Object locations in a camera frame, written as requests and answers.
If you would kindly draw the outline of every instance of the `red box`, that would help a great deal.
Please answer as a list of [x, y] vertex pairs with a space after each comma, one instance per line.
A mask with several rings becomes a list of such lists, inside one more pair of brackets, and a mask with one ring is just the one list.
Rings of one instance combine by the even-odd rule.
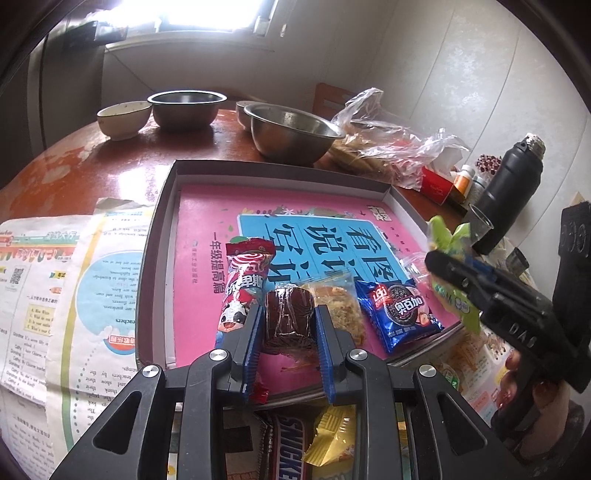
[[438, 205], [443, 205], [452, 190], [453, 183], [434, 171], [423, 167], [423, 183], [420, 192]]

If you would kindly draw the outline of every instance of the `wooden chair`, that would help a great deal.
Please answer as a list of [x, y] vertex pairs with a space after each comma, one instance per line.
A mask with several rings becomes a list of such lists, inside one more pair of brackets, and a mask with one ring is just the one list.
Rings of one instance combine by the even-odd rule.
[[345, 107], [345, 103], [354, 96], [355, 94], [353, 92], [344, 88], [334, 87], [327, 83], [319, 83], [316, 85], [316, 91], [314, 93], [312, 113], [327, 120], [332, 120]]

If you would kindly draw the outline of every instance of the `white bowl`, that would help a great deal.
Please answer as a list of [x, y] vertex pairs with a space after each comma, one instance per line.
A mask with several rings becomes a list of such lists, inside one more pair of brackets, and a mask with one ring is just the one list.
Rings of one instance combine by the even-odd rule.
[[135, 137], [148, 123], [152, 104], [149, 102], [125, 102], [103, 108], [96, 114], [96, 121], [111, 140], [127, 140]]
[[251, 118], [244, 111], [244, 107], [251, 105], [252, 103], [260, 102], [253, 102], [251, 100], [240, 100], [239, 102], [236, 102], [236, 114], [238, 117], [238, 123], [241, 124], [242, 128], [247, 132], [251, 130]]

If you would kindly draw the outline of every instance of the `yellow candy wrapper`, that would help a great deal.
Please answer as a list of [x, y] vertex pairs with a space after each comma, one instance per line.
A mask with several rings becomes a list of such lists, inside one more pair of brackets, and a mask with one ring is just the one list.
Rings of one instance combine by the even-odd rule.
[[314, 466], [328, 465], [355, 455], [355, 406], [329, 407], [320, 417], [316, 436], [303, 460]]

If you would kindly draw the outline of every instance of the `hand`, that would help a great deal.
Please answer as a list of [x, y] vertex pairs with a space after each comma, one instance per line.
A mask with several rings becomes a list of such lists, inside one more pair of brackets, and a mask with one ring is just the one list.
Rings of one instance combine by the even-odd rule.
[[[508, 372], [501, 378], [500, 392], [496, 398], [497, 408], [510, 403], [517, 394], [515, 371], [520, 360], [519, 352], [513, 350], [505, 361]], [[544, 380], [533, 386], [532, 396], [535, 406], [540, 411], [540, 417], [524, 437], [519, 448], [519, 454], [525, 459], [546, 453], [564, 433], [569, 413], [570, 388], [564, 381], [555, 384]]]

